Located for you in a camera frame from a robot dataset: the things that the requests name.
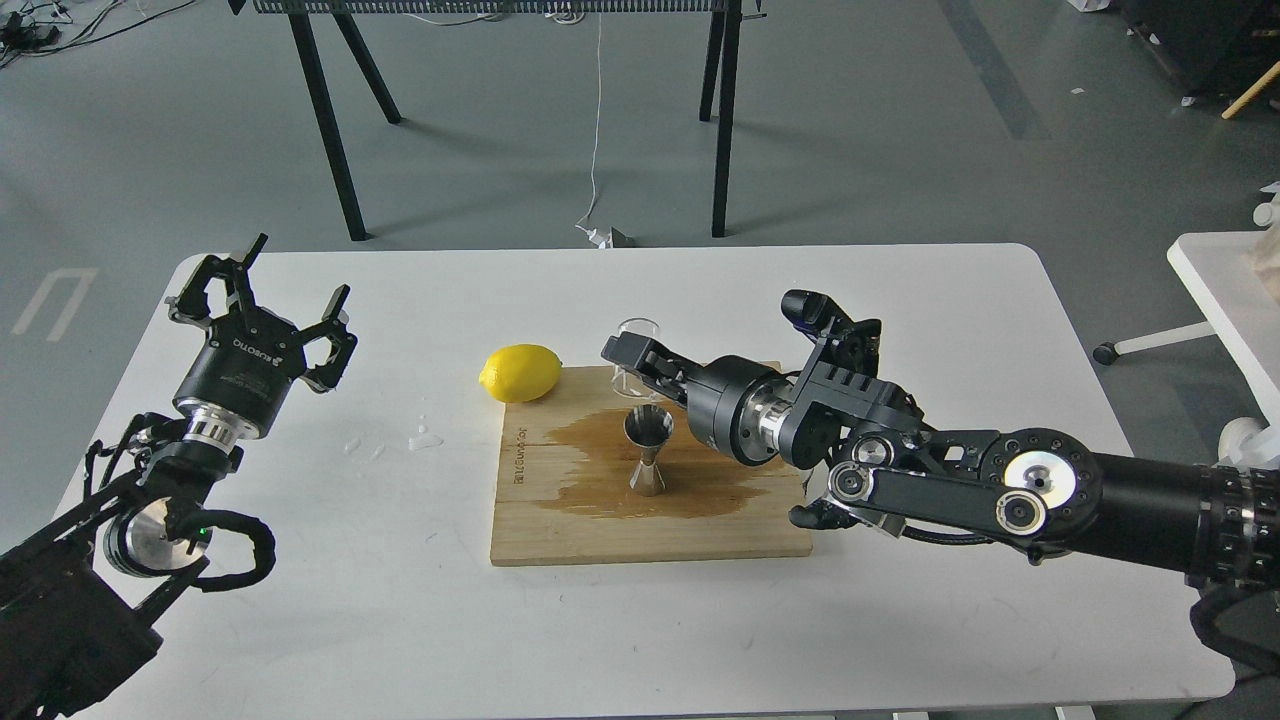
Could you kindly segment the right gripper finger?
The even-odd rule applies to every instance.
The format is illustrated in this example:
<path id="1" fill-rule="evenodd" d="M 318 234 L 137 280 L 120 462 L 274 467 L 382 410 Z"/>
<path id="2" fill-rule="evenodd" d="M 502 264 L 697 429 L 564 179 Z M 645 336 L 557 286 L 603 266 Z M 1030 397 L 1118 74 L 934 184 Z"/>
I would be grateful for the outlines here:
<path id="1" fill-rule="evenodd" d="M 636 404 L 659 404 L 686 410 L 689 384 L 682 378 L 614 374 L 612 389 Z"/>
<path id="2" fill-rule="evenodd" d="M 640 379 L 653 391 L 686 391 L 689 377 L 703 365 L 644 334 L 617 334 L 605 341 L 602 357 Z"/>

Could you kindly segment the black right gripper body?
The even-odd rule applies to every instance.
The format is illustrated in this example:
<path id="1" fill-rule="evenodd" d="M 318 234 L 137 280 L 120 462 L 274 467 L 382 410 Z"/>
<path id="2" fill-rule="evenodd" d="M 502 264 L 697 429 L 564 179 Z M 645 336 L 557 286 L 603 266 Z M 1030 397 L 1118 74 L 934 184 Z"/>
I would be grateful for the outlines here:
<path id="1" fill-rule="evenodd" d="M 759 466 L 777 455 L 762 429 L 765 411 L 790 391 L 788 378 L 772 366 L 723 356 L 681 370 L 689 428 L 699 442 L 744 465 Z"/>

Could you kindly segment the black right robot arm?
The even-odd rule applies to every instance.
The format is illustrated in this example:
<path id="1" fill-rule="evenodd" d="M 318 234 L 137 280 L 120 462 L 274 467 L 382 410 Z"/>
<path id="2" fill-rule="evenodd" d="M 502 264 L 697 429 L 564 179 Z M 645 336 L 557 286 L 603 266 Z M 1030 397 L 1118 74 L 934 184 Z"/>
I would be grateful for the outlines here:
<path id="1" fill-rule="evenodd" d="M 1277 473 L 1098 454 L 1065 432 L 941 430 L 878 378 L 882 324 L 829 296 L 790 290 L 781 311 L 812 342 L 799 372 L 727 355 L 700 364 L 621 332 L 602 356 L 686 413 L 695 439 L 746 466 L 828 470 L 790 510 L 810 530 L 878 527 L 933 544 L 1006 544 L 1037 565 L 1070 552 L 1162 568 L 1201 591 L 1199 642 L 1262 674 L 1277 653 L 1219 619 L 1276 593 Z"/>

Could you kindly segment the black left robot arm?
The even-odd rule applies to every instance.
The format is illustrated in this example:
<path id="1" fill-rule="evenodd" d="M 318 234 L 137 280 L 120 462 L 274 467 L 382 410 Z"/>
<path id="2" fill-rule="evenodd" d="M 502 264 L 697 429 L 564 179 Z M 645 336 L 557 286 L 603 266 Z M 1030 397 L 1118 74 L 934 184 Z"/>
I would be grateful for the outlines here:
<path id="1" fill-rule="evenodd" d="M 118 442 L 91 445 L 82 500 L 3 555 L 5 719 L 96 705 L 156 656 L 155 623 L 187 589 L 237 591 L 274 569 L 269 527 L 206 500 L 238 469 L 241 441 L 269 433 L 294 382 L 337 387 L 357 340 L 347 284 L 305 328 L 257 304 L 250 268 L 265 243 L 207 255 L 166 301 L 170 319 L 205 333 L 177 416 L 138 414 Z"/>

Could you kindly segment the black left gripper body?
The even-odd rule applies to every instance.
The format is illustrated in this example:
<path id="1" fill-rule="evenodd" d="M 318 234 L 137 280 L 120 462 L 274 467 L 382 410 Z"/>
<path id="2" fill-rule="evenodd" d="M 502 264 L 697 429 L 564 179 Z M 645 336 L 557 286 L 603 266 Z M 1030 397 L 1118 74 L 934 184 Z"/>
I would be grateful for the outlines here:
<path id="1" fill-rule="evenodd" d="M 289 343 L 297 331 L 269 310 L 230 310 L 211 320 L 174 406 L 184 415 L 200 404 L 218 406 L 246 421 L 248 437 L 266 437 L 305 370 L 303 351 Z"/>

